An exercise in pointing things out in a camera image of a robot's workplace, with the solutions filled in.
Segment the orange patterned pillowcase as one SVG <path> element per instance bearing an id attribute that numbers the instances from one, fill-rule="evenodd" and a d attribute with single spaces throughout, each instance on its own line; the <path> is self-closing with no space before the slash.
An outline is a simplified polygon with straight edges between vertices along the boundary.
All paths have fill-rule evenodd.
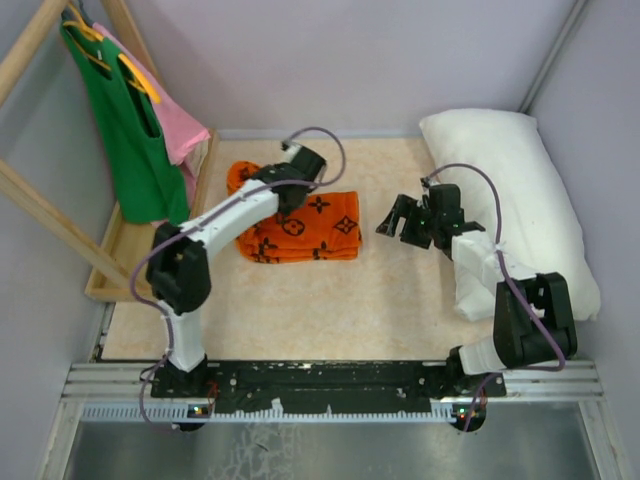
<path id="1" fill-rule="evenodd" d="M 359 197 L 354 191 L 312 194 L 292 214 L 264 219 L 235 240 L 243 257 L 262 264 L 353 260 L 361 245 Z"/>

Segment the white pillow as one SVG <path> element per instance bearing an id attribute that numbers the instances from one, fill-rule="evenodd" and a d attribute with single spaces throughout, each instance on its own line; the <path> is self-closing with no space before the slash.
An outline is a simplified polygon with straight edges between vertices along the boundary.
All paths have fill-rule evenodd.
<path id="1" fill-rule="evenodd" d="M 596 319 L 601 295 L 583 230 L 536 119 L 467 108 L 427 116 L 419 126 L 440 181 L 460 188 L 466 218 L 499 236 L 507 257 L 560 273 L 575 319 Z"/>

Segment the green tank top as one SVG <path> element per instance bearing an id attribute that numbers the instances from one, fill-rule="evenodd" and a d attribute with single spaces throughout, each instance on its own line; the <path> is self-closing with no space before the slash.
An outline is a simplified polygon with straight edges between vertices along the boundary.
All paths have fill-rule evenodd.
<path id="1" fill-rule="evenodd" d="M 107 38 L 89 41 L 75 26 L 61 24 L 60 33 L 85 83 L 125 220 L 186 221 L 183 174 L 169 161 L 153 103 L 126 81 L 130 72 L 118 60 L 120 48 Z"/>

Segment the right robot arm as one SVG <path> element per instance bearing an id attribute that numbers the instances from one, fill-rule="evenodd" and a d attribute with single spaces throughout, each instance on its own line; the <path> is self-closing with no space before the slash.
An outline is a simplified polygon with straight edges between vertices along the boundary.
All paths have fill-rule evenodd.
<path id="1" fill-rule="evenodd" d="M 421 199 L 400 194 L 376 232 L 423 249 L 434 247 L 489 291 L 492 334 L 454 348 L 447 362 L 448 387 L 470 395 L 482 374 L 532 369 L 556 360 L 562 368 L 577 353 L 569 289 L 557 273 L 537 273 L 510 258 L 485 228 L 465 219 L 454 184 L 428 187 Z"/>

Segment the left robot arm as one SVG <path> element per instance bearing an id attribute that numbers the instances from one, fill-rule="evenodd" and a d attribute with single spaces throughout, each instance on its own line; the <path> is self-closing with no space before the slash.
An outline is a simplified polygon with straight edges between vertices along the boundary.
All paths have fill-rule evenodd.
<path id="1" fill-rule="evenodd" d="M 179 226 L 156 229 L 146 280 L 164 319 L 168 347 L 154 379 L 159 393 L 194 397 L 208 384 L 201 313 L 212 289 L 210 262 L 259 222 L 304 205 L 326 169 L 326 160 L 297 143 L 282 145 L 284 161 L 248 174 L 229 198 Z"/>

